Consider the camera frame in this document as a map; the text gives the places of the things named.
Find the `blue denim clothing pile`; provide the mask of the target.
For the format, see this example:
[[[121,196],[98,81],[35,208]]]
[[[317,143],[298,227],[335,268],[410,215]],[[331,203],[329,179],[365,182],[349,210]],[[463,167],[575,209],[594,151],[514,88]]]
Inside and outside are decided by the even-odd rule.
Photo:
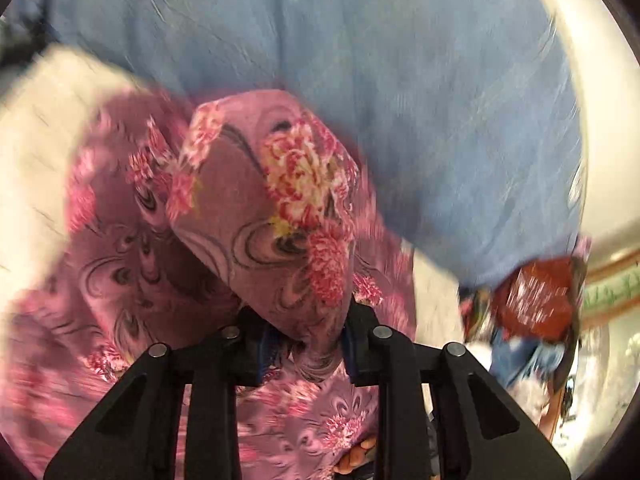
[[[562,342],[549,344],[536,338],[509,337],[504,330],[494,333],[490,346],[489,373],[506,389],[525,378],[549,380],[565,356]]]

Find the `blue plaid quilt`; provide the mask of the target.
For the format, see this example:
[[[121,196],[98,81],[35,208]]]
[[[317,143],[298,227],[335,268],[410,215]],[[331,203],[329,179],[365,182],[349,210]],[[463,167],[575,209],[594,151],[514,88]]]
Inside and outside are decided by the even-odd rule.
[[[570,252],[582,136],[541,0],[13,0],[179,93],[278,88],[366,153],[386,223],[462,284]]]

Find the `cream leaf-print bed sheet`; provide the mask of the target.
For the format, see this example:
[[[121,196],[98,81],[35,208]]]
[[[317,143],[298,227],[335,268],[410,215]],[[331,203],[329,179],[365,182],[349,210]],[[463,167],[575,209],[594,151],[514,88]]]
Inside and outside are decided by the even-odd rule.
[[[140,87],[76,49],[36,57],[1,98],[1,311],[46,274],[66,242],[65,176],[99,105]]]

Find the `dark red plastic bag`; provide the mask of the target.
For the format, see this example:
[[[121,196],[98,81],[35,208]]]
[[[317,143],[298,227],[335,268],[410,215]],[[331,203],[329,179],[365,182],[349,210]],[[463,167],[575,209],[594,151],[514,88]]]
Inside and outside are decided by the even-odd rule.
[[[573,285],[571,256],[529,261],[497,287],[492,313],[510,335],[563,341],[574,318]]]

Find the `purple floral cloth garment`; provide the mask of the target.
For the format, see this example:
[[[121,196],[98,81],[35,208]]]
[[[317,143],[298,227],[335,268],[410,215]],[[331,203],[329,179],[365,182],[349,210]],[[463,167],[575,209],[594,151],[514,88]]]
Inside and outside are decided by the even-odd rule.
[[[378,393],[349,382],[341,325],[358,300],[413,336],[413,255],[310,110],[276,90],[115,96],[74,157],[65,211],[70,240],[9,331],[1,432],[32,474],[151,344],[197,344],[245,307],[288,343],[236,392],[243,477],[329,479],[367,451]]]

